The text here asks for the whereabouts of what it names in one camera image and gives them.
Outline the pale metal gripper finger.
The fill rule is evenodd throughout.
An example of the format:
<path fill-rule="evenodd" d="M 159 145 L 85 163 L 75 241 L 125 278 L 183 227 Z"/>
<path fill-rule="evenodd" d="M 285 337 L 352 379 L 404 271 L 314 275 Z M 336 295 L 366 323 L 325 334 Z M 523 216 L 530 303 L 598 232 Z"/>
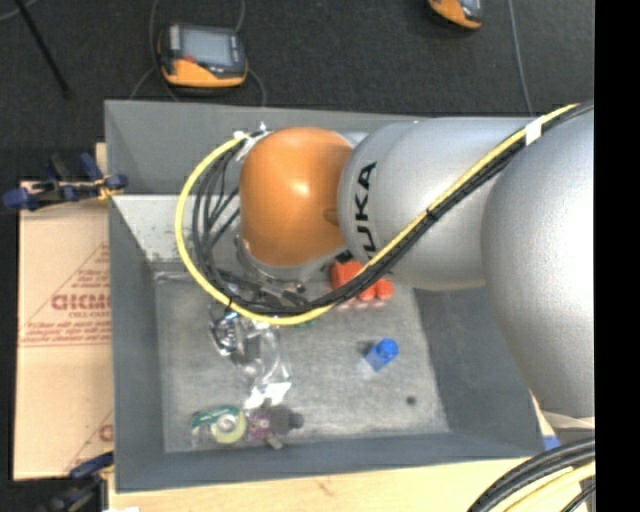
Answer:
<path fill-rule="evenodd" d="M 210 319 L 208 328 L 213 346 L 221 356 L 230 357 L 241 352 L 243 335 L 237 313 L 225 313 Z"/>
<path fill-rule="evenodd" d="M 246 323 L 242 338 L 241 374 L 247 384 L 290 380 L 290 369 L 279 331 L 263 323 Z"/>

